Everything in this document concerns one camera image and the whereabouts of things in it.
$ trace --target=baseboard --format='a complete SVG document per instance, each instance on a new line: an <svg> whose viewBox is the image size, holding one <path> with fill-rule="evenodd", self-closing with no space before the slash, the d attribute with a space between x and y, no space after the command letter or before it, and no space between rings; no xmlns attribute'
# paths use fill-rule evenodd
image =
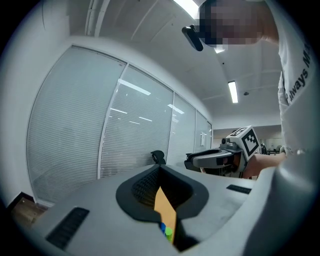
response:
<svg viewBox="0 0 320 256"><path fill-rule="evenodd" d="M26 193L23 193L23 192L20 192L20 194L18 194L15 199L13 199L13 201L8 205L8 207L6 208L6 211L8 213L10 213L13 208L15 208L15 206L17 205L17 203L19 203L20 199L21 198L25 198L25 199L28 199L32 202L35 202L34 198L31 196L31 195L28 195Z"/></svg>

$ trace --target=ceiling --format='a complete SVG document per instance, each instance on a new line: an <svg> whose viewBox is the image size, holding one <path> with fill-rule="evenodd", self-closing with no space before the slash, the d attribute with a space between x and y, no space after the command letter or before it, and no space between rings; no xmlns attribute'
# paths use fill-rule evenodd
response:
<svg viewBox="0 0 320 256"><path fill-rule="evenodd" d="M225 98L225 103L232 105L229 81L236 81L238 94L242 95L254 92L255 97L263 98L264 89L277 90L282 69L277 45L265 41L229 45L218 54L205 45L202 52L197 52L181 33L182 27L194 24L195 20L173 0L69 1L77 6L76 11L70 8L71 33L118 37L143 43L149 52L159 49L167 52L168 62L179 66L191 81L190 88L210 108L217 98ZM156 61L162 58L161 63L165 65L161 54L151 55Z"/></svg>

